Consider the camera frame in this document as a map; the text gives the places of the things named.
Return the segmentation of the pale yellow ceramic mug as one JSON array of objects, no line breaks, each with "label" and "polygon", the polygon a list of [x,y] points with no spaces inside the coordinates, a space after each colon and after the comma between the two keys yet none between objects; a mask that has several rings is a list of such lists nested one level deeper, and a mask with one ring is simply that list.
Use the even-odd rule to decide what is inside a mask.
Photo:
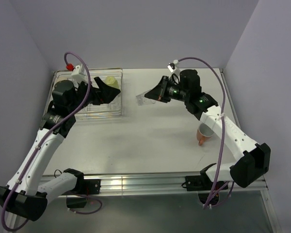
[{"label": "pale yellow ceramic mug", "polygon": [[119,84],[117,79],[114,76],[108,76],[104,80],[105,84],[113,88],[119,89]]}]

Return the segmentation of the large clear glass cup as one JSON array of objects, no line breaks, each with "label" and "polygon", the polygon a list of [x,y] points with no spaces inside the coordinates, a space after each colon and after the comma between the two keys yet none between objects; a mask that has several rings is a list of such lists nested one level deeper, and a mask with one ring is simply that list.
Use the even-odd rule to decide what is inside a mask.
[{"label": "large clear glass cup", "polygon": [[121,95],[115,97],[115,99],[109,104],[109,108],[112,111],[119,111],[121,109]]}]

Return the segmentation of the small clear glass cup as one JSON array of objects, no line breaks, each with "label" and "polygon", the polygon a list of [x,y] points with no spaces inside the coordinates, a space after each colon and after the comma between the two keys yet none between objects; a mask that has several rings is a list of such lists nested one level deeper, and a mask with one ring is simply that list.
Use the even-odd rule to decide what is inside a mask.
[{"label": "small clear glass cup", "polygon": [[136,102],[139,106],[143,106],[143,105],[152,105],[152,104],[155,104],[156,101],[155,100],[152,100],[152,99],[148,99],[145,97],[145,93],[146,92],[143,92],[139,95],[136,95]]}]

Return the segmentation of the orange ceramic mug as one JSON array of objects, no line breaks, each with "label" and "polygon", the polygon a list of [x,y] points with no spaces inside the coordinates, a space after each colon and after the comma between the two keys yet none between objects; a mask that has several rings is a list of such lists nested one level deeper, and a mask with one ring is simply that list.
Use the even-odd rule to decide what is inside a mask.
[{"label": "orange ceramic mug", "polygon": [[208,139],[214,135],[214,131],[204,123],[198,126],[196,132],[196,138],[198,140],[198,145],[202,146]]}]

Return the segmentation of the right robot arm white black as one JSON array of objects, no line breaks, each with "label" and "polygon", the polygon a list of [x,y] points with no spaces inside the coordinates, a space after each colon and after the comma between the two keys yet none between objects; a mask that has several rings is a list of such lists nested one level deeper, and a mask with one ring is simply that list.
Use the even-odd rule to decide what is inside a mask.
[{"label": "right robot arm white black", "polygon": [[162,76],[159,83],[145,93],[145,98],[168,103],[184,102],[186,109],[201,123],[206,124],[235,158],[234,163],[211,164],[200,172],[200,188],[208,190],[219,182],[234,181],[242,188],[248,187],[269,170],[271,149],[247,136],[231,119],[224,115],[218,102],[202,91],[200,77],[194,69],[179,73],[179,83]]}]

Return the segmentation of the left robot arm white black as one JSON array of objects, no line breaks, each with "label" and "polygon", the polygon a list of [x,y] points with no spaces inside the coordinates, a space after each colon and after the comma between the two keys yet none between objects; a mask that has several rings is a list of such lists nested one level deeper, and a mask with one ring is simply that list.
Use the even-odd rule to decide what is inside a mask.
[{"label": "left robot arm white black", "polygon": [[84,81],[75,87],[70,80],[63,80],[54,85],[52,100],[43,115],[30,152],[8,184],[0,186],[2,215],[10,212],[36,221],[42,216],[47,205],[58,196],[67,192],[83,192],[84,174],[71,168],[67,168],[50,182],[43,185],[39,183],[53,154],[76,123],[75,114],[90,104],[109,104],[121,92],[119,88],[105,84],[99,77],[94,80],[97,87]]}]

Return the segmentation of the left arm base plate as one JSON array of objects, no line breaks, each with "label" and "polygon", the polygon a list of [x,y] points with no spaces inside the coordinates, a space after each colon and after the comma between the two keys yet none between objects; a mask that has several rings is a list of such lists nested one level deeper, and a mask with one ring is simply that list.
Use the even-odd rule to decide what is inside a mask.
[{"label": "left arm base plate", "polygon": [[97,195],[100,193],[101,180],[100,179],[85,179],[77,182],[74,189],[70,192],[81,195]]}]

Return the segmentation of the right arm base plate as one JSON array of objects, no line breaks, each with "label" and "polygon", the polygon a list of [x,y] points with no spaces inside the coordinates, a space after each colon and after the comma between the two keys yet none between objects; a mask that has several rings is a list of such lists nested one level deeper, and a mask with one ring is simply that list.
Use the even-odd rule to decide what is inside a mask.
[{"label": "right arm base plate", "polygon": [[210,191],[213,182],[207,175],[186,176],[185,182],[181,184],[187,191]]}]

